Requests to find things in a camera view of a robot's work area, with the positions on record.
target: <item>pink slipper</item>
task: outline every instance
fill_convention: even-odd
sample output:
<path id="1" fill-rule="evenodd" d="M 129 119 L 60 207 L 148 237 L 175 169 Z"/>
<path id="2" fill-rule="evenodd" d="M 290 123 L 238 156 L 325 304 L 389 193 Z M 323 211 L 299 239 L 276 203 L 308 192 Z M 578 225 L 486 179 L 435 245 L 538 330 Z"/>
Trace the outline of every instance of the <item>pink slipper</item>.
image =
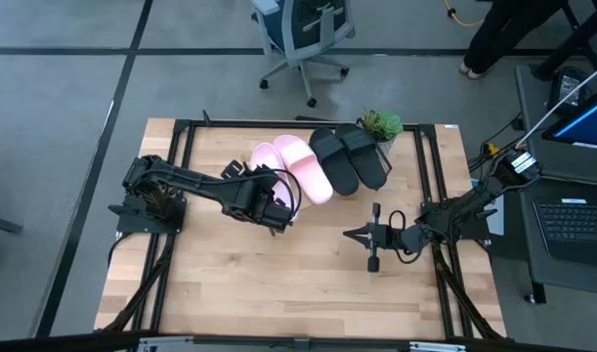
<path id="1" fill-rule="evenodd" d="M 252 151 L 252 156 L 250 157 L 249 166 L 253 170 L 255 167 L 264 164 L 270 167 L 271 169 L 285 169 L 285 166 L 282 163 L 282 158 L 280 158 L 280 155 L 278 155 L 277 150 L 270 143 L 262 143 L 259 146 L 257 146 L 255 150 Z M 277 175 L 280 176 L 280 178 L 282 178 L 285 182 L 287 182 L 288 185 L 290 185 L 287 174 L 277 172 Z M 291 198 L 289 196 L 289 191 L 287 190 L 285 185 L 282 184 L 282 182 L 277 182 L 275 186 L 272 188 L 272 190 L 275 192 L 276 198 L 282 200 L 285 206 L 291 207 Z M 298 199 L 294 198 L 294 206 L 298 205 L 297 201 Z M 295 220 L 297 217 L 298 213 L 296 212 L 296 215 L 292 220 Z"/>
<path id="2" fill-rule="evenodd" d="M 313 203 L 324 204 L 333 196 L 333 188 L 307 142 L 296 136 L 282 135 L 275 139 L 274 145 L 287 170 L 296 176 Z"/>

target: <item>chair base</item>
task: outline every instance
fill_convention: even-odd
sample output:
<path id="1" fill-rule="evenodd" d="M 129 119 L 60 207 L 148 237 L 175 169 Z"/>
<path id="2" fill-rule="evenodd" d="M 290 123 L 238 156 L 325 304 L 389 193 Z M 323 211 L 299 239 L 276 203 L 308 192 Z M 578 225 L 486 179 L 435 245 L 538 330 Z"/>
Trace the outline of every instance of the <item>chair base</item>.
<path id="1" fill-rule="evenodd" d="M 347 66 L 344 66 L 332 59 L 324 58 L 321 56 L 315 56 L 306 60 L 301 60 L 298 62 L 298 69 L 302 74 L 302 81 L 305 85 L 305 90 L 307 91 L 307 106 L 309 108 L 314 108 L 318 101 L 314 98 L 312 90 L 311 90 L 311 82 L 309 81 L 309 73 L 307 72 L 307 65 L 306 63 L 316 63 L 321 65 L 327 66 L 335 66 L 340 68 L 340 74 L 342 77 L 348 75 L 350 69 Z M 259 88 L 261 89 L 268 89 L 268 78 L 272 77 L 273 75 L 290 68 L 290 64 L 288 60 L 283 60 L 280 64 L 274 66 L 268 73 L 264 74 L 261 79 L 259 80 Z"/>

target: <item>potted plant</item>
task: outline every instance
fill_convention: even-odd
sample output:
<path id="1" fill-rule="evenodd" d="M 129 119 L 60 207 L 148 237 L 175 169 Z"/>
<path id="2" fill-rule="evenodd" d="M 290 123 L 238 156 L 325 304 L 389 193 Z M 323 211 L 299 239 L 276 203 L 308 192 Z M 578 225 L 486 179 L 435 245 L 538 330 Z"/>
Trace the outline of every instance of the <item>potted plant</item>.
<path id="1" fill-rule="evenodd" d="M 387 154 L 396 141 L 396 136 L 403 132 L 400 117 L 392 112 L 370 110 L 363 116 L 363 128 Z"/>

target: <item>white cable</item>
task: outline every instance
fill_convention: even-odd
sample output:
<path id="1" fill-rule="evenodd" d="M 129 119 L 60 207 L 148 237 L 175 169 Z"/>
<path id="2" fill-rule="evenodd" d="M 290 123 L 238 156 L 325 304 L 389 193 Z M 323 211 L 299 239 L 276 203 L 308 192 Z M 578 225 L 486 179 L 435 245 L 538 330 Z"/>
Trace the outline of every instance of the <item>white cable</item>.
<path id="1" fill-rule="evenodd" d="M 578 84 L 578 86 L 576 88 L 574 88 L 574 90 L 572 92 L 570 92 L 570 94 L 568 94 L 565 98 L 563 98 L 563 100 L 561 100 L 557 105 L 554 106 L 554 108 L 552 108 L 530 131 L 529 133 L 527 133 L 521 140 L 520 142 L 518 142 L 515 145 L 515 148 L 517 149 L 518 147 L 520 147 L 522 145 L 522 143 L 524 143 L 524 141 L 526 141 L 531 134 L 534 132 L 534 130 L 536 130 L 541 123 L 543 123 L 543 121 L 545 121 L 546 118 L 548 118 L 552 112 L 554 112 L 554 110 L 558 109 L 563 103 L 565 103 L 565 101 L 567 101 L 569 99 L 569 97 L 571 97 L 575 92 L 577 92 L 583 85 L 585 85 L 587 82 L 589 82 L 591 79 L 593 79 L 593 77 L 595 77 L 597 75 L 597 71 L 593 72 L 593 74 L 591 74 L 589 77 L 587 77 L 587 79 L 585 79 L 584 81 L 582 81 L 582 83 Z"/>

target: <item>monitor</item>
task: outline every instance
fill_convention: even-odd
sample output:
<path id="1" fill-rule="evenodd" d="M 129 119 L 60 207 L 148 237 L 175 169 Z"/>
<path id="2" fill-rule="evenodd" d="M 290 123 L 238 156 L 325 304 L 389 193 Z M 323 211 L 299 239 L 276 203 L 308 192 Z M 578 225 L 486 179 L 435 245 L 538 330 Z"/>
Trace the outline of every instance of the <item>monitor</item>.
<path id="1" fill-rule="evenodd" d="M 597 149 L 597 93 L 571 118 L 551 126 L 543 133 L 543 138 Z"/>

